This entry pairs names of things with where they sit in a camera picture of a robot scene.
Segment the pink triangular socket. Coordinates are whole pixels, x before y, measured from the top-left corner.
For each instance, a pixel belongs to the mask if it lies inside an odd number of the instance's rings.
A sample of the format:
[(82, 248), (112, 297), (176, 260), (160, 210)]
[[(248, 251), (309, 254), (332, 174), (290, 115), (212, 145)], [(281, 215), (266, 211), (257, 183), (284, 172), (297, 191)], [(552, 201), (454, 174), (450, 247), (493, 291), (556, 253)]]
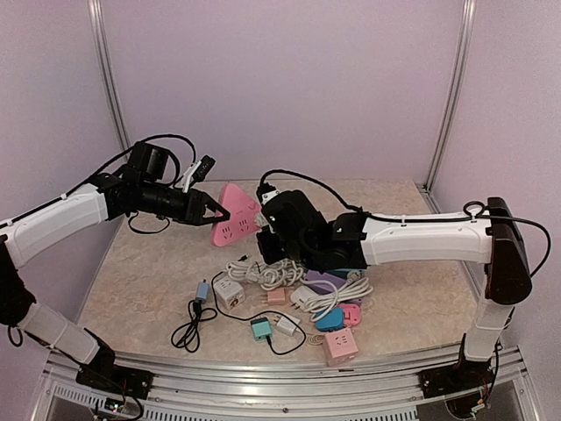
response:
[(218, 202), (230, 213), (230, 218), (213, 224), (210, 235), (212, 246), (225, 247), (259, 231), (256, 216), (261, 206), (238, 185), (224, 185)]

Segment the pink charger plug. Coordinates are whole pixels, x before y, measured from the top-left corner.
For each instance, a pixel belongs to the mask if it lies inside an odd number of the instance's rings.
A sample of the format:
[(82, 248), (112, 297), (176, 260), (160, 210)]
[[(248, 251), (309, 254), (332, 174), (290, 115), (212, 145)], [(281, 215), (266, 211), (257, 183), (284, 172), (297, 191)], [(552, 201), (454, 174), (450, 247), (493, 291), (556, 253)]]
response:
[(269, 290), (265, 293), (261, 302), (269, 306), (284, 305), (287, 302), (287, 293), (284, 288)]

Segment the white cube socket adapter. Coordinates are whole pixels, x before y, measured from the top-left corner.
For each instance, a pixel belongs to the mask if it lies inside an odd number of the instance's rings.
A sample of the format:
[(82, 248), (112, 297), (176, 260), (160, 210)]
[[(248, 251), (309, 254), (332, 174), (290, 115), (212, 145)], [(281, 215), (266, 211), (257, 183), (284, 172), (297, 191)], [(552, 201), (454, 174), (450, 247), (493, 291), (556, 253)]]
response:
[(227, 275), (219, 276), (213, 283), (217, 298), (227, 310), (232, 310), (245, 300), (243, 286)]

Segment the white usb charger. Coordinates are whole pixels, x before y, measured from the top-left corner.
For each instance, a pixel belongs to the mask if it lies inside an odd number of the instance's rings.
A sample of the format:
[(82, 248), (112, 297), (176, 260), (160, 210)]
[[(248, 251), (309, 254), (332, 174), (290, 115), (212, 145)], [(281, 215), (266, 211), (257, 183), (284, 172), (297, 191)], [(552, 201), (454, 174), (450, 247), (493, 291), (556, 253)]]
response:
[(295, 331), (297, 330), (297, 327), (300, 325), (300, 323), (301, 320), (295, 317), (282, 316), (275, 319), (276, 329), (290, 337), (295, 334)]

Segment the teal usb charger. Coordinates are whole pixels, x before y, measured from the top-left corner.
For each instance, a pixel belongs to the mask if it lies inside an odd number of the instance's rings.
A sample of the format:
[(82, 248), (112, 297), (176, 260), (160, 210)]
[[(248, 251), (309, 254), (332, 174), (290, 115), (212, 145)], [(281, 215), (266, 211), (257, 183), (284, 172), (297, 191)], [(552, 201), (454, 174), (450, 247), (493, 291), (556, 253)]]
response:
[(267, 340), (272, 337), (272, 328), (268, 318), (257, 318), (250, 323), (252, 335), (256, 341)]

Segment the light blue charger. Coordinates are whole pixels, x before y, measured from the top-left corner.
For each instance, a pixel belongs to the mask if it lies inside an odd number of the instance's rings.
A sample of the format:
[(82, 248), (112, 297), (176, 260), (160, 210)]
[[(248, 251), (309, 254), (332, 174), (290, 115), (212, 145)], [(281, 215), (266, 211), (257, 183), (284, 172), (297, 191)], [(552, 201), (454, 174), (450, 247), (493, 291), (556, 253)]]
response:
[(203, 280), (199, 282), (195, 292), (195, 301), (197, 303), (205, 303), (209, 296), (209, 284)]

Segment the blue plug adapter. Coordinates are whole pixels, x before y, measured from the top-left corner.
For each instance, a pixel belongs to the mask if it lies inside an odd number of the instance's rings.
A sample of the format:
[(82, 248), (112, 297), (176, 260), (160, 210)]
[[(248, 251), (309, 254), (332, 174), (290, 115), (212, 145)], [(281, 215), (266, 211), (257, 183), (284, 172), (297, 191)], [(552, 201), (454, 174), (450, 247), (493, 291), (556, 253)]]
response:
[(334, 332), (343, 329), (344, 311), (340, 307), (335, 307), (323, 314), (323, 318), (315, 322), (315, 328), (319, 332)]

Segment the pink socket adapter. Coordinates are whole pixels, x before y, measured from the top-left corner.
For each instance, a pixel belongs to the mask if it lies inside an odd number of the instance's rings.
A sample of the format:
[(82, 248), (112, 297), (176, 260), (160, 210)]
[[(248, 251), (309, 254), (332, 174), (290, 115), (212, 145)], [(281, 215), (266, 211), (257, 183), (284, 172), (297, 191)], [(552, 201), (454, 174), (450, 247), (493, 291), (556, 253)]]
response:
[(338, 305), (343, 311), (343, 320), (345, 327), (357, 326), (361, 322), (361, 309), (354, 303), (340, 303)]

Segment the pink cube socket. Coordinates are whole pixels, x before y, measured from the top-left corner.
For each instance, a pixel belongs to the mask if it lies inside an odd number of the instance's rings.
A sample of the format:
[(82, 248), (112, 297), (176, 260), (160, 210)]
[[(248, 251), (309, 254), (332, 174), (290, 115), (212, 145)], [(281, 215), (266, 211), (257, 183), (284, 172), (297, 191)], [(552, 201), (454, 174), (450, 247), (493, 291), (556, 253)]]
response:
[(323, 350), (327, 364), (331, 367), (354, 359), (359, 352), (350, 327), (326, 333), (323, 336)]

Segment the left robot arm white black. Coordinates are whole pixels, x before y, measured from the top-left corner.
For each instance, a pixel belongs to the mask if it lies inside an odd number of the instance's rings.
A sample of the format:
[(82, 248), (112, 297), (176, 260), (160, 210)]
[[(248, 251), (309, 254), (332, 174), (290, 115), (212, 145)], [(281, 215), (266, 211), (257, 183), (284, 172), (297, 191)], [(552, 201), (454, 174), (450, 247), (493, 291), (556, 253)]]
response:
[(158, 146), (153, 135), (109, 159), (69, 192), (1, 223), (1, 323), (14, 346), (29, 336), (78, 364), (106, 390), (116, 389), (123, 372), (115, 353), (94, 333), (37, 301), (19, 269), (46, 249), (94, 225), (140, 212), (170, 224), (204, 226), (230, 213), (208, 193), (195, 188), (215, 159), (194, 157), (183, 169), (178, 157)]

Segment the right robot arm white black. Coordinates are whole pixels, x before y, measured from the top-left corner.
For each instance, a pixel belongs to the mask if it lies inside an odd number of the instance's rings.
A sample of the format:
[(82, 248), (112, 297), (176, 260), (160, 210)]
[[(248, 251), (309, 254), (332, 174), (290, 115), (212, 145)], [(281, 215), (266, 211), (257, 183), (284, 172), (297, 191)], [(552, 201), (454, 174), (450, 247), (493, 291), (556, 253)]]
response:
[(328, 221), (300, 190), (276, 189), (260, 178), (256, 196), (267, 226), (258, 235), (266, 263), (289, 258), (308, 269), (366, 269), (385, 263), (457, 260), (483, 266), (486, 286), (462, 339), (448, 380), (467, 389), (488, 371), (501, 332), (515, 306), (532, 290), (537, 273), (528, 262), (519, 225), (543, 225), (512, 216), (504, 199), (471, 201), (457, 213), (386, 216), (347, 203), (327, 189), (346, 212)]

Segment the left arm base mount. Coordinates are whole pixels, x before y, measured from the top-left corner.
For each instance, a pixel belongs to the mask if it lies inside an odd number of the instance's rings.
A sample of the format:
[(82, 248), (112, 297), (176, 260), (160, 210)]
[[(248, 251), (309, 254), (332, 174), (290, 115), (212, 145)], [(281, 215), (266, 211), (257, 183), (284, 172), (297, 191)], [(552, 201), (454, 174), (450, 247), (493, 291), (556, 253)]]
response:
[(93, 389), (146, 399), (153, 383), (154, 374), (150, 371), (119, 366), (115, 363), (116, 353), (102, 339), (86, 329), (100, 346), (93, 360), (81, 366), (76, 381)]

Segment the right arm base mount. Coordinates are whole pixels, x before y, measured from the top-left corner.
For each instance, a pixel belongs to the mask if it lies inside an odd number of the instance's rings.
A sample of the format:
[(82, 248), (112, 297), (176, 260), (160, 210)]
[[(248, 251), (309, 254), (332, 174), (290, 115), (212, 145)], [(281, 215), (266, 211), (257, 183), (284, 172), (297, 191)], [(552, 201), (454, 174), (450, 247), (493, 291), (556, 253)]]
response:
[(491, 360), (468, 360), (465, 356), (465, 340), (466, 334), (462, 338), (456, 362), (427, 368), (419, 373), (418, 379), (425, 399), (491, 385), (494, 382)]

